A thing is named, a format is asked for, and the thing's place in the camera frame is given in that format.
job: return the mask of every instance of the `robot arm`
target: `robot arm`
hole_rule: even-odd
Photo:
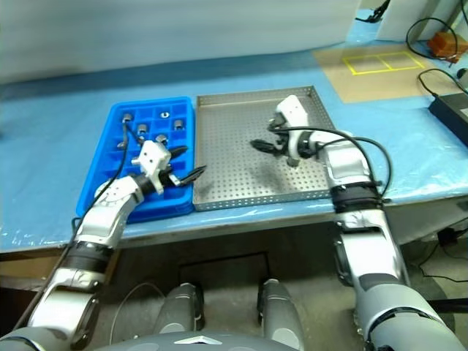
[[[355,289],[355,316],[367,349],[464,350],[426,300],[408,286],[379,183],[355,140],[340,131],[309,127],[294,95],[278,105],[269,130],[279,136],[277,145],[253,140],[257,150],[288,156],[292,167],[315,155],[326,169],[340,231],[334,241],[338,276]]]
[[[140,175],[128,175],[98,188],[95,196],[99,197],[83,217],[27,327],[1,338],[0,350],[81,350],[89,343],[99,313],[105,270],[128,216],[146,195],[161,194],[166,186],[185,186],[205,169],[199,167],[183,179],[172,174],[171,157],[185,150],[180,147],[168,151],[162,143],[147,140],[133,162],[140,166]]]

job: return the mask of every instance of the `blue tray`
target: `blue tray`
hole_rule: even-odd
[[[122,117],[130,113],[133,120],[127,125],[135,132],[139,124],[146,124],[148,133],[142,134],[146,140],[155,140],[157,135],[164,134],[168,139],[168,148],[187,146],[185,154],[171,160],[173,172],[183,178],[193,170],[195,158],[195,115],[190,98],[178,97],[169,99],[147,100],[140,102],[122,102],[110,110],[107,122],[97,145],[91,167],[81,190],[76,207],[78,216],[84,215],[96,189],[111,178],[120,165],[123,151],[117,145],[122,141]],[[161,115],[169,113],[168,118]],[[182,120],[183,129],[175,129],[174,121]],[[129,173],[140,174],[140,168],[132,166],[131,160],[140,153],[140,146],[129,134],[129,146],[121,177]],[[145,198],[130,214],[128,222],[142,222],[180,214],[188,214],[194,209],[192,205],[192,185],[181,188],[168,187],[164,194],[152,194]]]

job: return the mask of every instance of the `black box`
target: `black box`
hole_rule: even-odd
[[[438,96],[429,106],[429,111],[468,146],[468,95]]]

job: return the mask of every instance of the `silver tray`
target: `silver tray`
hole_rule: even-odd
[[[275,158],[250,146],[253,139],[274,143],[268,120],[291,94],[301,101],[311,126],[334,129],[311,86],[197,98],[195,163],[207,165],[194,187],[198,211],[328,196],[319,162],[303,160],[292,168],[286,165],[286,157]]]

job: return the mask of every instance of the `yellow tape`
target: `yellow tape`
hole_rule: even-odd
[[[416,63],[416,66],[410,66],[410,67],[399,67],[399,68],[393,68],[385,59],[385,56],[395,56],[395,55],[405,55],[409,59],[411,59],[414,63]],[[379,60],[383,65],[385,65],[387,68],[386,69],[376,69],[372,71],[362,71],[358,72],[354,69],[352,64],[350,63],[350,60],[356,60],[356,59],[367,59],[367,58],[376,58]],[[368,74],[373,74],[373,73],[383,73],[383,72],[396,72],[396,71],[404,71],[407,69],[417,69],[417,68],[424,68],[424,65],[420,63],[416,58],[413,57],[408,51],[399,51],[397,53],[375,53],[371,55],[359,55],[359,56],[345,56],[342,58],[342,61],[348,67],[348,69],[351,71],[352,75],[368,75]]]

